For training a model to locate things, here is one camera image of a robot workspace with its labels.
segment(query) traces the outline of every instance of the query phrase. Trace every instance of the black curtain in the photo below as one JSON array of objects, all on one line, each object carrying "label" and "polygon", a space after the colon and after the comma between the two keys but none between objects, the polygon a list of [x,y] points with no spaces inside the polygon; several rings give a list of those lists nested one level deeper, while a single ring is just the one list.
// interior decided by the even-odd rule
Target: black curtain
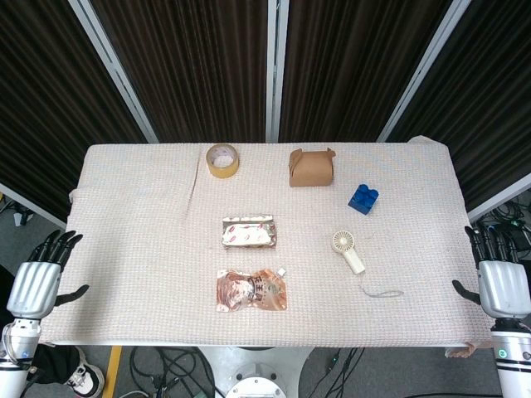
[{"label": "black curtain", "polygon": [[281,142],[375,141],[450,0],[291,0]]},{"label": "black curtain", "polygon": [[65,221],[86,149],[143,143],[66,0],[0,2],[0,182]]},{"label": "black curtain", "polygon": [[448,145],[468,210],[531,172],[531,2],[472,2],[390,137]]},{"label": "black curtain", "polygon": [[267,0],[93,0],[158,138],[263,142]]}]

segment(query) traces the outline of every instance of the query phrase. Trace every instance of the plastic packaging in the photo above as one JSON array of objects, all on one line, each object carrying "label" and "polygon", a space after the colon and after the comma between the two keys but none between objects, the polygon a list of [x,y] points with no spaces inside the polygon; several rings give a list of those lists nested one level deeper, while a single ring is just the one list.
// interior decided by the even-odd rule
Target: plastic packaging
[{"label": "plastic packaging", "polygon": [[224,218],[222,244],[225,247],[275,247],[273,216]]},{"label": "plastic packaging", "polygon": [[262,269],[254,274],[244,274],[233,269],[222,269],[217,273],[217,307],[222,313],[242,308],[256,307],[270,311],[287,309],[284,275],[281,269],[276,273]]}]

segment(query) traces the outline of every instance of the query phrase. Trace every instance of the brown paper box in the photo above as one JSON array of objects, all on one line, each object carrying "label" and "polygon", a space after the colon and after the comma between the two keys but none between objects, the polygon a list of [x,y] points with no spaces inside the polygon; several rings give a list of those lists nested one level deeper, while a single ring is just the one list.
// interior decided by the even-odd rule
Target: brown paper box
[{"label": "brown paper box", "polygon": [[321,187],[330,185],[334,179],[332,158],[335,152],[326,151],[303,152],[293,151],[290,155],[290,186]]}]

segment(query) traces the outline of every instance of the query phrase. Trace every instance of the white mini fan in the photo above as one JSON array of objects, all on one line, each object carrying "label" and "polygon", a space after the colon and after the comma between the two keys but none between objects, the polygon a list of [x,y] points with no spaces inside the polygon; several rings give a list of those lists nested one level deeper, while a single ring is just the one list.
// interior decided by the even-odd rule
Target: white mini fan
[{"label": "white mini fan", "polygon": [[343,255],[352,272],[359,274],[365,270],[358,253],[354,250],[354,237],[350,232],[337,231],[332,238],[332,248]]}]

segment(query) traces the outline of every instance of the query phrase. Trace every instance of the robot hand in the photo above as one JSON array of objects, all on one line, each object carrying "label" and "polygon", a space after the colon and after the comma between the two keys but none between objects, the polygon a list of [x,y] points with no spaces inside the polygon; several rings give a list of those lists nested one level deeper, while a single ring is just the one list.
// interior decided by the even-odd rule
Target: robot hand
[{"label": "robot hand", "polygon": [[514,242],[494,227],[465,227],[478,271],[479,294],[453,280],[465,299],[496,319],[490,329],[499,383],[505,398],[531,397],[531,332],[520,321],[531,313],[528,279]]},{"label": "robot hand", "polygon": [[513,240],[493,227],[467,226],[465,231],[472,244],[480,293],[470,292],[458,280],[453,280],[457,293],[481,305],[492,318],[513,322],[525,318],[531,313],[531,298],[525,269],[518,264]]},{"label": "robot hand", "polygon": [[32,359],[41,336],[41,319],[54,306],[81,297],[89,288],[85,284],[74,293],[57,296],[66,261],[83,237],[70,231],[56,240],[59,234],[59,231],[52,232],[17,271],[7,302],[7,310],[15,320],[2,330],[0,398],[23,394],[27,373],[32,369]]},{"label": "robot hand", "polygon": [[15,318],[43,319],[54,306],[74,301],[88,290],[84,284],[74,293],[57,296],[66,261],[83,237],[70,231],[56,240],[59,234],[52,232],[21,264],[7,303],[7,310]]}]

